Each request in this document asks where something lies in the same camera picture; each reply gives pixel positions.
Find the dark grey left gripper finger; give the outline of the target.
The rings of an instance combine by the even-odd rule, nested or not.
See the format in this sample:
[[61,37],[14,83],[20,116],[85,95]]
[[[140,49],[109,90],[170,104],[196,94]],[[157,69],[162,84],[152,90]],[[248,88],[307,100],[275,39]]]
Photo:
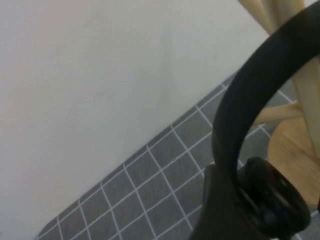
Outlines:
[[236,205],[229,179],[214,164],[204,171],[202,210],[194,227],[196,240],[259,240],[260,233]]

